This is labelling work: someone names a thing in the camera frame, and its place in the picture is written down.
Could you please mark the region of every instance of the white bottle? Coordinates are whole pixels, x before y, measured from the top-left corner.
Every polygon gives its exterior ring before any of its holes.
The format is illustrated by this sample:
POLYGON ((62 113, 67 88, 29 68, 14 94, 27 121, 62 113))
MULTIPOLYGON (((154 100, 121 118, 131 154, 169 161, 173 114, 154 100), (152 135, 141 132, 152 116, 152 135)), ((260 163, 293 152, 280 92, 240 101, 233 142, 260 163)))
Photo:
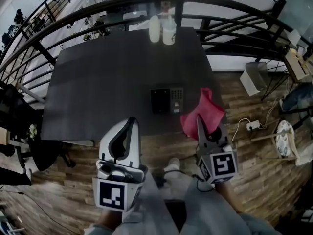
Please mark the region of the white bottle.
POLYGON ((163 24, 163 42, 166 45, 173 45, 176 37, 176 23, 171 15, 163 24))
POLYGON ((160 39, 161 24, 157 16, 153 16, 149 21, 149 36, 152 43, 157 43, 160 39))

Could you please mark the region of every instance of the power strip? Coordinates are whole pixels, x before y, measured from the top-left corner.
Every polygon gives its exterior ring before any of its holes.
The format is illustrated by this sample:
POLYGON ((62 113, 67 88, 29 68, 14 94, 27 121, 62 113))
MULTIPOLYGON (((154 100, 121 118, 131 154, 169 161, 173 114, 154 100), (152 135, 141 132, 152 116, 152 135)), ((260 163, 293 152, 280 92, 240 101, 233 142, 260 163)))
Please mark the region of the power strip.
POLYGON ((254 129, 257 129, 257 128, 260 128, 260 127, 261 127, 261 125, 260 125, 259 120, 256 120, 256 121, 253 121, 253 122, 250 122, 250 123, 246 124, 246 129, 248 131, 251 131, 251 130, 254 130, 254 129))

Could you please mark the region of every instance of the blue jeans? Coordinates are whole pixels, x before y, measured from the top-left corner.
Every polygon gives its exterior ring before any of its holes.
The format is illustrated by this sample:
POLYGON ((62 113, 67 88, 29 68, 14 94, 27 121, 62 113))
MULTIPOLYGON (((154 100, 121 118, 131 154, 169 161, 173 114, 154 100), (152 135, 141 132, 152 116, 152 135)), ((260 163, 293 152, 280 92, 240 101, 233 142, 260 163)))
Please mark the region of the blue jeans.
POLYGON ((290 110, 296 106, 298 101, 303 99, 313 100, 313 85, 312 83, 304 83, 298 85, 288 96, 285 98, 282 108, 284 111, 290 110))

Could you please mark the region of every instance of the red cloth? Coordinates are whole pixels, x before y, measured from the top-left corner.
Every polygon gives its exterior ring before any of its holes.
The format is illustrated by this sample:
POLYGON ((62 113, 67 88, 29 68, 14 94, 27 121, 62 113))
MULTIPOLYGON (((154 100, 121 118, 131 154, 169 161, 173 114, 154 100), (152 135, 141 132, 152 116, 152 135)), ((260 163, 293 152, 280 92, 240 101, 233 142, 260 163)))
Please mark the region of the red cloth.
POLYGON ((195 140, 198 140, 198 114, 202 117, 209 134, 216 130, 224 116, 223 108, 213 103, 211 99, 212 91, 209 88, 201 88, 199 105, 191 113, 180 116, 184 133, 195 140))

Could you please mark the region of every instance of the black table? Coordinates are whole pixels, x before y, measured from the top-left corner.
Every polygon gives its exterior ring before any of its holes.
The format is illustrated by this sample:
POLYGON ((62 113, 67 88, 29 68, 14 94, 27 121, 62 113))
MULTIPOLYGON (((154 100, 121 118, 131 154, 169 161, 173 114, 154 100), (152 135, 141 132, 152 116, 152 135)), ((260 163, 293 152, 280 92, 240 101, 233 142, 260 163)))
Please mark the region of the black table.
POLYGON ((120 32, 62 50, 44 109, 43 140, 100 140, 116 123, 134 116, 142 135, 181 131, 180 114, 152 113, 150 89, 184 87, 184 113, 198 104, 200 88, 219 86, 193 28, 178 28, 176 42, 153 44, 148 30, 120 32))

